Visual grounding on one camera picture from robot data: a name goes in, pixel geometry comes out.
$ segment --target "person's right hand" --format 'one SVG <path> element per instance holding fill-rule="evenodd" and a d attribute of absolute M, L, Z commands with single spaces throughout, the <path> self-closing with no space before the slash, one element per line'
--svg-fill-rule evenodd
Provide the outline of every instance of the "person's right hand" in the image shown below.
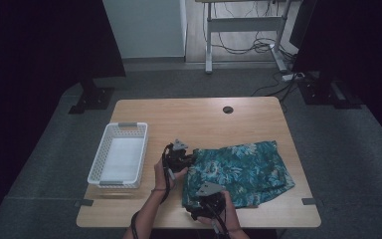
<path fill-rule="evenodd" d="M 222 191 L 222 194 L 225 196 L 226 207 L 225 210 L 219 215 L 222 220 L 224 220 L 225 226 L 228 229 L 229 235 L 231 238 L 249 238 L 247 234 L 242 230 L 240 221 L 238 219 L 237 211 L 234 204 L 232 203 L 231 195 L 229 191 Z M 197 217 L 197 220 L 203 224 L 212 225 L 211 218 L 207 217 Z M 222 227 L 219 222 L 216 220 L 216 226 L 222 233 Z"/>

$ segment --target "wooden tabletop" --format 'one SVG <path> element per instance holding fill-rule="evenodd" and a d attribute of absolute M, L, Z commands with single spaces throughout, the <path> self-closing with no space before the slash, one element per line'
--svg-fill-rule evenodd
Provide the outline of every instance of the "wooden tabletop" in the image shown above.
<path fill-rule="evenodd" d="M 231 114 L 223 112 L 232 107 Z M 295 187 L 258 208 L 238 209 L 244 228 L 309 228 L 321 220 L 311 198 L 287 122 L 277 98 L 207 98 L 122 100 L 113 111 L 111 122 L 148 123 L 148 144 L 138 189 L 99 189 L 89 185 L 85 199 L 93 206 L 82 206 L 77 218 L 81 227 L 128 227 L 131 216 L 141 208 L 154 187 L 153 165 L 166 144 L 179 138 L 194 148 L 220 148 L 228 145 L 275 140 Z M 181 206 L 182 181 L 160 206 L 155 228 L 207 228 L 192 220 Z"/>

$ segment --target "basket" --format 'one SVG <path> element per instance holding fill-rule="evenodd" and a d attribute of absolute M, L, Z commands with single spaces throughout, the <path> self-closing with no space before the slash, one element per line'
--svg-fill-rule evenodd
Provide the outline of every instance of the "basket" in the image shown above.
<path fill-rule="evenodd" d="M 88 182 L 100 188 L 138 188 L 147 140 L 145 122 L 109 123 L 95 154 Z"/>

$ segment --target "folded cloth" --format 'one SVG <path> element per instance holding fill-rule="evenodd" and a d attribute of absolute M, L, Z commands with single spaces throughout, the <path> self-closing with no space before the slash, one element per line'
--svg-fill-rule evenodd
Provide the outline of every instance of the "folded cloth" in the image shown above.
<path fill-rule="evenodd" d="M 197 148 L 193 154 L 197 159 L 185 176 L 184 207 L 198 207 L 196 192 L 205 181 L 225 186 L 236 207 L 257 206 L 294 187 L 275 141 Z"/>

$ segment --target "teal patterned clothing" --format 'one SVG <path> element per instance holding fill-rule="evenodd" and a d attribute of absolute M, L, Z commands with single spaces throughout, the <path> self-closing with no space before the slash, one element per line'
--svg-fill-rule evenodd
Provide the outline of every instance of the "teal patterned clothing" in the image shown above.
<path fill-rule="evenodd" d="M 183 206 L 198 206 L 196 192 L 205 181 L 230 192 L 236 207 L 257 206 L 294 187 L 275 141 L 194 149 L 196 162 L 189 168 L 182 192 Z"/>

